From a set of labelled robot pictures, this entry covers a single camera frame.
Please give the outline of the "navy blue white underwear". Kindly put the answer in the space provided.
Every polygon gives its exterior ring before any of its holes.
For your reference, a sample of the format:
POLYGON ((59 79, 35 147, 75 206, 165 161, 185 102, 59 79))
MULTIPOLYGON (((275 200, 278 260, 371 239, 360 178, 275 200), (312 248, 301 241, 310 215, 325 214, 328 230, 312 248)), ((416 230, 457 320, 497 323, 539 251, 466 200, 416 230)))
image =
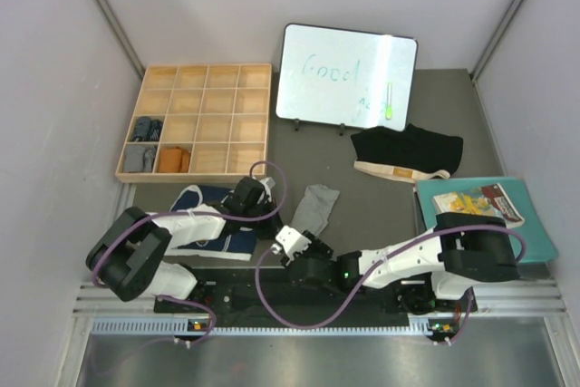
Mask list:
MULTIPOLYGON (((230 189, 207 185, 190 185, 184 188, 171 207, 171 211, 196 208, 208 202, 221 202, 230 189)), ((195 227, 177 241, 171 240, 167 256, 205 256, 229 260, 249 261, 256 248, 254 230, 242 227, 237 233, 220 236, 209 224, 195 227)))

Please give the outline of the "black underwear beige waistband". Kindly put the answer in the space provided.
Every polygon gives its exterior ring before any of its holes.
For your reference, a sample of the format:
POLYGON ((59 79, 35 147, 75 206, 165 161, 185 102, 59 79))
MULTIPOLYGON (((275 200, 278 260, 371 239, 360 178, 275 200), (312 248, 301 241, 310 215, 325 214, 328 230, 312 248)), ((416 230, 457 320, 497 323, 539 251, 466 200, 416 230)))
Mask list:
POLYGON ((353 167, 365 174, 414 184, 449 179, 459 168, 464 140, 408 124, 404 131, 382 126, 351 136, 353 167))

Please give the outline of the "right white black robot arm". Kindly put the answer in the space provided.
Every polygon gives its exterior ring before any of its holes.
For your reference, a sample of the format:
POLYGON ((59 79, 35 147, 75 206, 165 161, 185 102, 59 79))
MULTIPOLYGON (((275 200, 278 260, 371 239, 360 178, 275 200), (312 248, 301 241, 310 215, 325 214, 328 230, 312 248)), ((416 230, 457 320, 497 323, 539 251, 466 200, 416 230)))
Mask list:
POLYGON ((412 240, 341 256, 311 233, 285 226, 275 237, 294 285, 331 295, 385 291, 406 313, 452 311, 476 283, 519 279, 527 247, 514 249, 516 231, 501 218, 445 212, 412 240))

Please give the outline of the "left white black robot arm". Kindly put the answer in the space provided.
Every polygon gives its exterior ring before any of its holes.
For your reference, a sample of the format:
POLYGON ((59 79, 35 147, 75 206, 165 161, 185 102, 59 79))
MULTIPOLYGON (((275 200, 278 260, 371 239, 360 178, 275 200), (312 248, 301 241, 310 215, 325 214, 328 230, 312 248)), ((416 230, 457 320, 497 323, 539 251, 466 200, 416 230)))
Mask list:
POLYGON ((250 258, 257 240, 272 239, 283 227, 274 186, 270 177, 244 177, 232 190, 194 187, 170 212, 127 208, 86 258, 93 283, 123 302, 165 295, 186 311, 198 310, 205 303, 204 287, 191 270, 165 257, 250 258))

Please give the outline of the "grey underwear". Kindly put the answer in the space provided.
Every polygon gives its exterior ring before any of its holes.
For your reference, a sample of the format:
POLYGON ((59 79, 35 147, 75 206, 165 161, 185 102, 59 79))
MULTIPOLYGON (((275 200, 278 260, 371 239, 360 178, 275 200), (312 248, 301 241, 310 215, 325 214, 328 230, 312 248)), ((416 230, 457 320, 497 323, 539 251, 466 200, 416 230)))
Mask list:
POLYGON ((328 225, 328 219, 339 196, 339 190, 328 188, 323 184, 306 187, 290 227, 299 232, 308 231, 317 237, 320 236, 328 225))

